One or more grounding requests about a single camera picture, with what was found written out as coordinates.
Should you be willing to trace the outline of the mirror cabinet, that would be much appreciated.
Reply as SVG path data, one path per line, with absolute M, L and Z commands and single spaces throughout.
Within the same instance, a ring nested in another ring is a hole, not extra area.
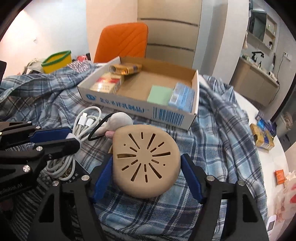
M 248 32 L 273 50 L 278 28 L 277 23 L 264 11 L 252 9 L 249 13 Z

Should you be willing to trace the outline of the red gold cigarette pack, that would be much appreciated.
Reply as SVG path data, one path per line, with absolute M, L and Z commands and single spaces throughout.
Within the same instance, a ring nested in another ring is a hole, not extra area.
M 124 82 L 124 78 L 121 75 L 116 75 L 112 73 L 105 73 L 101 75 L 92 85 L 90 90 L 102 93 L 112 93 L 115 94 L 122 83 Z

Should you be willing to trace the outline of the orange chair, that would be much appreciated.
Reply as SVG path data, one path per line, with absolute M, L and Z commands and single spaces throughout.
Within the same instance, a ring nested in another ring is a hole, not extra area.
M 105 27 L 100 35 L 93 62 L 107 63 L 116 57 L 145 57 L 149 28 L 134 22 Z

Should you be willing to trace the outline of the light blue tissue pack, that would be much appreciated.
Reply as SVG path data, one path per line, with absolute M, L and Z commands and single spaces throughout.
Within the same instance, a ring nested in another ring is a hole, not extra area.
M 192 111 L 194 95 L 195 91 L 192 88 L 178 82 L 173 89 L 168 106 L 190 113 Z

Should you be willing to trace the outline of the white plush toy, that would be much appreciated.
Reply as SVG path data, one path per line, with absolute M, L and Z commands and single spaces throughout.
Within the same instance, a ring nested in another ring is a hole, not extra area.
M 133 120 L 128 114 L 123 112 L 108 114 L 92 130 L 88 140 L 96 140 L 100 137 L 112 139 L 117 129 L 129 125 L 133 125 Z

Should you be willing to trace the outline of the yellow green basket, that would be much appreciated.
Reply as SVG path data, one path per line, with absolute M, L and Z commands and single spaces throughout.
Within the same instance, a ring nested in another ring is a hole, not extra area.
M 41 66 L 43 68 L 43 72 L 49 74 L 60 68 L 65 67 L 71 62 L 71 51 L 68 50 L 50 55 L 41 63 Z

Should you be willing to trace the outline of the grey striped towel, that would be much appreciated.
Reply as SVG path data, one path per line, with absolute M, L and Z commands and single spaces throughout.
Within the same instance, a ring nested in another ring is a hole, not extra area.
M 21 193 L 14 200 L 11 229 L 18 240 L 27 240 L 33 219 L 51 183 L 52 179 L 46 171 L 42 170 L 37 178 L 36 186 Z

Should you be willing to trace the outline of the blue plaid blanket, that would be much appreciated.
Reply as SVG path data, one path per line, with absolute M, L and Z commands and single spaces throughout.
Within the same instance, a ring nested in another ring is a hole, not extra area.
M 1 120 L 32 121 L 42 128 L 72 127 L 88 106 L 77 86 L 95 70 L 91 64 L 82 73 L 64 67 L 52 74 L 4 78 Z M 244 181 L 266 218 L 267 195 L 248 115 L 232 87 L 207 75 L 202 80 L 198 115 L 190 129 L 159 127 L 207 174 L 223 182 Z M 94 207 L 108 240 L 187 240 L 201 210 L 183 174 L 169 191 L 152 199 L 133 198 L 111 184 Z

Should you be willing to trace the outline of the beige refrigerator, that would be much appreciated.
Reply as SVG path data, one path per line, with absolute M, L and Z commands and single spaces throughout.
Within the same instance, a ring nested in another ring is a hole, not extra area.
M 192 68 L 201 11 L 201 0 L 138 1 L 137 20 L 149 29 L 145 56 Z

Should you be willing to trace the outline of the green sticky note pad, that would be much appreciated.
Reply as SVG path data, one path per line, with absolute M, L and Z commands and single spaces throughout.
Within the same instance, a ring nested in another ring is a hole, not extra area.
M 172 88 L 153 85 L 147 98 L 147 102 L 159 105 L 168 105 L 172 93 Z

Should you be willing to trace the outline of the blue gold cigarette pack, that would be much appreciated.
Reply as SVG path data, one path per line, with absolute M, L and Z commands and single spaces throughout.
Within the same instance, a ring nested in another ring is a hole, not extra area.
M 109 72 L 116 75 L 132 75 L 135 73 L 139 73 L 142 70 L 141 64 L 132 64 L 132 63 L 124 63 L 124 64 L 113 64 L 109 67 Z

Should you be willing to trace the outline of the plastic bag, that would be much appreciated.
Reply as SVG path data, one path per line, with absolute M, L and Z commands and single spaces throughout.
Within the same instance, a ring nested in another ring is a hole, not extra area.
M 275 214 L 278 222 L 284 222 L 295 215 L 295 170 L 286 175 L 284 189 L 276 197 Z

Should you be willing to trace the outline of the bathroom vanity cabinet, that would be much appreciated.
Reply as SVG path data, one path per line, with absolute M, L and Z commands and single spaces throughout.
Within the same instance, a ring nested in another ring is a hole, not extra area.
M 230 85 L 242 96 L 262 106 L 271 103 L 280 87 L 274 78 L 242 57 L 238 60 Z

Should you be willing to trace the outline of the beige round silicone pad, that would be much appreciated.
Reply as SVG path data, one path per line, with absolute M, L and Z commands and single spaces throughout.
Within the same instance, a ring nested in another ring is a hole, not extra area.
M 168 191 L 181 169 L 174 139 L 161 128 L 130 125 L 117 129 L 112 139 L 112 177 L 124 193 L 141 199 Z

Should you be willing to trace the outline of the small orange box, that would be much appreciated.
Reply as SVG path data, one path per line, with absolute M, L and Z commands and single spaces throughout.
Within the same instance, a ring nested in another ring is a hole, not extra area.
M 285 173 L 284 170 L 276 170 L 275 171 L 276 183 L 277 185 L 281 185 L 285 182 Z

